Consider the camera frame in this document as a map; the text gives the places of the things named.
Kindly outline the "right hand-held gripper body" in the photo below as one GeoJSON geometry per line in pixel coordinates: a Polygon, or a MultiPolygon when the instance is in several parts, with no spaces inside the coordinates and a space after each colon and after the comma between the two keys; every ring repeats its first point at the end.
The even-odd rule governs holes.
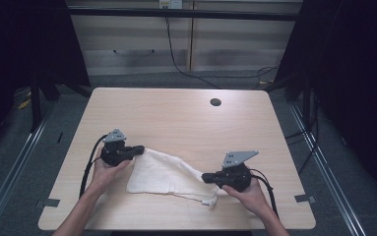
{"type": "Polygon", "coordinates": [[[230,186],[237,192],[243,192],[250,186],[252,175],[245,161],[256,156],[257,150],[229,151],[222,162],[223,185],[230,186]]]}

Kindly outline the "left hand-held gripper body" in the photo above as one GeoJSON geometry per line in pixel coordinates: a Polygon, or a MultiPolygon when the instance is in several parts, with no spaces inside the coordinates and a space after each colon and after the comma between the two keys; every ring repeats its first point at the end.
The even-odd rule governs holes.
{"type": "Polygon", "coordinates": [[[126,136],[114,129],[102,140],[101,159],[108,165],[118,166],[124,160],[132,160],[134,153],[130,147],[125,147],[126,136]]]}

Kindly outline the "white towel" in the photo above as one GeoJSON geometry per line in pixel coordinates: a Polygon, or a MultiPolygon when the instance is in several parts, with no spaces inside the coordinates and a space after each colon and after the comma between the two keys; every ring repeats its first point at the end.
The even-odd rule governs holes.
{"type": "Polygon", "coordinates": [[[202,175],[177,156],[146,148],[135,158],[126,191],[173,195],[213,207],[218,202],[218,186],[205,183],[202,175]]]}

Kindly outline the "person's right hand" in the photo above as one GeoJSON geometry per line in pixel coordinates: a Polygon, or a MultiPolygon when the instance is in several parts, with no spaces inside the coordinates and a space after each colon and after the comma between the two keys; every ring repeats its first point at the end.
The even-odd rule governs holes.
{"type": "Polygon", "coordinates": [[[230,186],[223,185],[222,189],[231,197],[238,199],[242,205],[249,211],[261,217],[270,206],[263,194],[261,186],[256,179],[252,179],[250,186],[243,192],[238,192],[230,186]]]}

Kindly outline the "person's left hand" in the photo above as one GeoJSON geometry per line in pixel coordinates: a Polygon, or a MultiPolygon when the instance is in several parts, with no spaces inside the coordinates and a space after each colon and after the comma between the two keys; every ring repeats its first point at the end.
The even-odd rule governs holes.
{"type": "Polygon", "coordinates": [[[118,173],[124,170],[130,163],[130,160],[124,160],[117,166],[111,166],[106,164],[101,157],[98,157],[94,161],[93,178],[88,186],[88,190],[99,196],[104,194],[108,186],[116,179],[118,173]]]}

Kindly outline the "black curtain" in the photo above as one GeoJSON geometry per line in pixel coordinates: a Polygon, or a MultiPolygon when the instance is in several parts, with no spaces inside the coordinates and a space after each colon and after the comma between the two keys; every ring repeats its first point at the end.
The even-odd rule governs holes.
{"type": "Polygon", "coordinates": [[[377,181],[377,0],[303,0],[275,82],[311,86],[377,181]]]}
{"type": "Polygon", "coordinates": [[[0,125],[17,89],[55,99],[58,85],[90,84],[66,0],[0,0],[0,125]]]}

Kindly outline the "metal floor rail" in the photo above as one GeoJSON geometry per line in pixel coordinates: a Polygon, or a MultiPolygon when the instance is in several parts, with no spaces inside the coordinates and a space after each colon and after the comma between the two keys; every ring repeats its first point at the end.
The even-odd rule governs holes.
{"type": "Polygon", "coordinates": [[[310,148],[311,157],[317,164],[318,169],[326,182],[327,188],[329,189],[329,192],[331,193],[351,236],[367,236],[361,222],[358,219],[358,216],[356,215],[335,174],[333,173],[329,162],[316,142],[316,137],[304,124],[304,117],[299,107],[296,104],[292,104],[290,106],[290,110],[307,146],[310,148]]]}
{"type": "Polygon", "coordinates": [[[44,131],[53,108],[49,107],[30,125],[31,113],[14,112],[3,125],[0,134],[0,216],[9,201],[26,164],[44,131]]]}

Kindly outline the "black metal stand post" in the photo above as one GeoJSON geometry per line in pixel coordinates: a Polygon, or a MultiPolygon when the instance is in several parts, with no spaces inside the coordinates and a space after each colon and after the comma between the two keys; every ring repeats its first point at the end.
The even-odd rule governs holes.
{"type": "Polygon", "coordinates": [[[31,78],[31,112],[31,132],[33,133],[41,122],[40,93],[36,75],[33,75],[31,78]]]}

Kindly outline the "black horizontal frame bar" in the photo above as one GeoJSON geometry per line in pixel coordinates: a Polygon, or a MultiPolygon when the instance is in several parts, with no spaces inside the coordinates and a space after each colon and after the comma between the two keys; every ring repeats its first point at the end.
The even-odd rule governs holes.
{"type": "Polygon", "coordinates": [[[298,14],[206,11],[206,10],[162,10],[162,9],[70,7],[67,9],[67,11],[70,15],[79,15],[79,16],[159,17],[159,18],[256,20],[256,21],[281,21],[281,22],[295,22],[300,18],[298,14]]]}

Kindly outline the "white wall power outlet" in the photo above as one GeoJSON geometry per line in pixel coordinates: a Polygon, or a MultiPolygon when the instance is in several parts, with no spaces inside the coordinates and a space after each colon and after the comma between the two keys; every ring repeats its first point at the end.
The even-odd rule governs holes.
{"type": "Polygon", "coordinates": [[[183,1],[182,0],[158,0],[158,5],[161,9],[181,10],[183,8],[183,1]]]}

